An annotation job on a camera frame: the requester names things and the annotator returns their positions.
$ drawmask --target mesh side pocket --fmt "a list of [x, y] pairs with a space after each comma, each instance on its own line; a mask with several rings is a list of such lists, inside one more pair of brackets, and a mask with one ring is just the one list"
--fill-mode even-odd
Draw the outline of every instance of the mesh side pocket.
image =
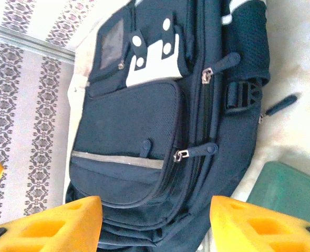
[[224, 27], [225, 54], [235, 51], [240, 63], [226, 71], [229, 81], [261, 78], [270, 80], [270, 51], [266, 31], [266, 6], [262, 1], [249, 1], [233, 14], [233, 21]]

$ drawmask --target green plastic container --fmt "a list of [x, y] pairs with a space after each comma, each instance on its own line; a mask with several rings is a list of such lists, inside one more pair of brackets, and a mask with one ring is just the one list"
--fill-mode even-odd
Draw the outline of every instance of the green plastic container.
[[291, 166], [268, 162], [247, 202], [310, 222], [310, 176]]

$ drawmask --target white patch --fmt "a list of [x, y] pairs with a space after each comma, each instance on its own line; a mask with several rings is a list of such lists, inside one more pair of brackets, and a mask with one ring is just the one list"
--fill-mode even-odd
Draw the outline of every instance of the white patch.
[[135, 46], [139, 47], [142, 44], [141, 38], [139, 36], [134, 36], [132, 42]]
[[141, 2], [143, 2], [143, 0], [135, 0], [135, 7], [141, 4]]
[[163, 30], [169, 30], [170, 28], [170, 19], [166, 18], [164, 21], [163, 21]]
[[151, 44], [148, 47], [146, 67], [136, 71], [136, 56], [134, 55], [130, 63], [126, 86], [130, 87], [151, 80], [182, 78], [177, 64], [179, 41], [179, 35], [175, 34], [174, 53], [166, 59], [161, 59], [163, 51], [162, 39]]
[[[230, 14], [226, 15], [226, 16], [222, 16], [222, 25], [228, 25], [230, 23], [232, 23], [232, 13], [239, 8], [241, 5], [252, 1], [252, 0], [231, 0], [230, 1]], [[264, 2], [264, 4], [267, 6], [267, 0], [260, 0], [262, 2]]]
[[232, 15], [228, 14], [226, 16], [222, 16], [222, 25], [228, 25], [232, 22]]
[[166, 43], [163, 47], [163, 53], [165, 55], [168, 55], [171, 51], [171, 44], [170, 43]]
[[138, 58], [138, 60], [136, 61], [136, 65], [138, 67], [142, 67], [144, 63], [144, 59], [142, 57]]

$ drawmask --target clear plastic window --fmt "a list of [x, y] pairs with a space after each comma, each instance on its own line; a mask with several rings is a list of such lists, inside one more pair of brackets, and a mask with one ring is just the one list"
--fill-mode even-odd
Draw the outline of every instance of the clear plastic window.
[[102, 38], [100, 69], [121, 58], [123, 46], [123, 19]]

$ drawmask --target zipper pull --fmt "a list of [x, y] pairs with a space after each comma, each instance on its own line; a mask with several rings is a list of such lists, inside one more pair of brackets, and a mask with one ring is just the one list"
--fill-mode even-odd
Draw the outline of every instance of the zipper pull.
[[179, 163], [183, 158], [190, 156], [210, 156], [218, 151], [218, 146], [215, 143], [206, 143], [200, 146], [191, 147], [186, 150], [178, 150], [174, 154], [174, 162]]
[[208, 67], [202, 72], [202, 84], [209, 84], [211, 76], [222, 72], [228, 68], [238, 65], [240, 62], [240, 55], [236, 52], [229, 53], [224, 58], [213, 64], [211, 67]]
[[269, 109], [267, 109], [265, 113], [261, 114], [259, 117], [259, 123], [262, 123], [263, 119], [266, 116], [270, 117], [271, 115], [277, 113], [278, 111], [292, 105], [295, 101], [297, 101], [296, 95], [291, 94], [290, 96], [287, 96], [283, 100], [279, 101], [277, 104], [275, 104], [272, 107], [270, 107]]
[[128, 50], [129, 50], [129, 42], [127, 42], [127, 44], [125, 45], [125, 47], [123, 48], [123, 51], [121, 53], [121, 61], [118, 64], [118, 69], [119, 70], [123, 70], [123, 68], [125, 68], [125, 60], [128, 54]]

